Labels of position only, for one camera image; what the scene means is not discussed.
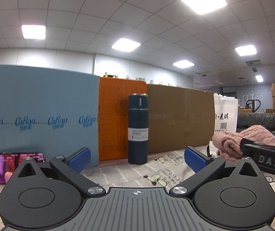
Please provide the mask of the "pink knitted sweater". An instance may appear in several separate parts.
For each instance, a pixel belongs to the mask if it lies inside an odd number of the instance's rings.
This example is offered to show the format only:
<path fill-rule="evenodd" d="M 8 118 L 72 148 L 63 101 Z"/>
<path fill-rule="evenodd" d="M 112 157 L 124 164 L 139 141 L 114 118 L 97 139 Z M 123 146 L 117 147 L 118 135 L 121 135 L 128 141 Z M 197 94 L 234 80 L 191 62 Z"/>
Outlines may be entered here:
<path fill-rule="evenodd" d="M 212 143 L 218 149 L 217 155 L 228 162 L 238 162 L 243 157 L 240 150 L 243 138 L 275 146 L 275 136 L 261 125 L 253 125 L 241 132 L 217 132 Z"/>

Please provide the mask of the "brown cardboard box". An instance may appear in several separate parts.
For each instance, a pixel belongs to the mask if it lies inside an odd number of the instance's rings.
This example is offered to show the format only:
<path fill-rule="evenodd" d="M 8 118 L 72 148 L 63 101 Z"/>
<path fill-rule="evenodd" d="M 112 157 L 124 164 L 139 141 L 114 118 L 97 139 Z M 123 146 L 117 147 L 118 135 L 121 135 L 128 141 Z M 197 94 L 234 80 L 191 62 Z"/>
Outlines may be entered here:
<path fill-rule="evenodd" d="M 215 123 L 212 92 L 151 84 L 147 85 L 147 92 L 149 153 L 209 143 Z"/>

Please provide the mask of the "orange cardboard box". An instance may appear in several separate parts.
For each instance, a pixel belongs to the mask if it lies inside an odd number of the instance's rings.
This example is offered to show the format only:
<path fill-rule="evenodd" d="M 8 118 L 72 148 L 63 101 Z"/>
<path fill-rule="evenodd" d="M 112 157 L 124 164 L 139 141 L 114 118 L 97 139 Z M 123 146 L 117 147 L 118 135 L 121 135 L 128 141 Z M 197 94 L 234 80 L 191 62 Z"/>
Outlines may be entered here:
<path fill-rule="evenodd" d="M 144 81 L 99 78 L 98 151 L 99 160 L 127 158 L 128 96 L 147 93 Z"/>

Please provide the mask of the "dark blue vacuum bottle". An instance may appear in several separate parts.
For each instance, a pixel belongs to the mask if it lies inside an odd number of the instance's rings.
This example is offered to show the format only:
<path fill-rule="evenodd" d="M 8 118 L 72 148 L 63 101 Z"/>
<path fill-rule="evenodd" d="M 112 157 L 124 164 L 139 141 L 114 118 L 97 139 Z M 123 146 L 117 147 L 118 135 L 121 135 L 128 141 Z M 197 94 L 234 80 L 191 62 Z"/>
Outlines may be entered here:
<path fill-rule="evenodd" d="M 148 161 L 148 95 L 130 94 L 120 101 L 120 105 L 128 109 L 128 163 L 143 165 Z"/>

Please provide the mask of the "smartphone with lit screen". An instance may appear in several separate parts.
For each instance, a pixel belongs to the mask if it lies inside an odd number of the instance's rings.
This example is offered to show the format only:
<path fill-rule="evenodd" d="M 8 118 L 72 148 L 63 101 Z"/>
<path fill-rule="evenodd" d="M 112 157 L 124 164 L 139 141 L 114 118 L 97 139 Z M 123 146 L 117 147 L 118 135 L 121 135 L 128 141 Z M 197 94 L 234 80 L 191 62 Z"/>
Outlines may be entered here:
<path fill-rule="evenodd" d="M 46 156 L 42 151 L 30 153 L 0 153 L 0 185 L 6 184 L 9 175 L 14 173 L 15 169 L 26 157 L 31 157 L 36 162 L 46 161 Z"/>

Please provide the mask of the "white paper shopping bag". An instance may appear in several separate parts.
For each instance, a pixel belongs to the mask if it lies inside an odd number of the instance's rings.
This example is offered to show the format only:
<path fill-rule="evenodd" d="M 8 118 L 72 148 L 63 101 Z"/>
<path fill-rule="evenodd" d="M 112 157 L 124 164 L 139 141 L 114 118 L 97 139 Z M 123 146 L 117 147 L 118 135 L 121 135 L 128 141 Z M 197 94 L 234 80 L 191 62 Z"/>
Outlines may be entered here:
<path fill-rule="evenodd" d="M 214 93 L 215 125 L 214 133 L 236 132 L 238 99 Z"/>

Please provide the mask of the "black leather sofa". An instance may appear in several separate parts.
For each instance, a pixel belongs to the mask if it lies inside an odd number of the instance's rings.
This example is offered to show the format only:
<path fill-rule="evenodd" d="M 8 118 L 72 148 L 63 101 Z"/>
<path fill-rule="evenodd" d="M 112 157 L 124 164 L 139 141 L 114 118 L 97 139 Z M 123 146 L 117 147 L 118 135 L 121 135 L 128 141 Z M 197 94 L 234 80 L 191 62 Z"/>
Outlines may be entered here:
<path fill-rule="evenodd" d="M 237 132 L 253 125 L 261 125 L 275 136 L 275 113 L 238 113 Z"/>

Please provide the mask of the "light blue cardboard box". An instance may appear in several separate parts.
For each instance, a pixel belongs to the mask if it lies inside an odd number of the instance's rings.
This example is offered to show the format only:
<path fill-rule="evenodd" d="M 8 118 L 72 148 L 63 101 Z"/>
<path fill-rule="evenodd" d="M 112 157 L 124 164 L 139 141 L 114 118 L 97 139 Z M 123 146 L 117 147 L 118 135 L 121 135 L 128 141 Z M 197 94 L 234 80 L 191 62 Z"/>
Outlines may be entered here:
<path fill-rule="evenodd" d="M 0 152 L 41 151 L 49 160 L 86 147 L 97 166 L 98 89 L 93 74 L 0 65 Z"/>

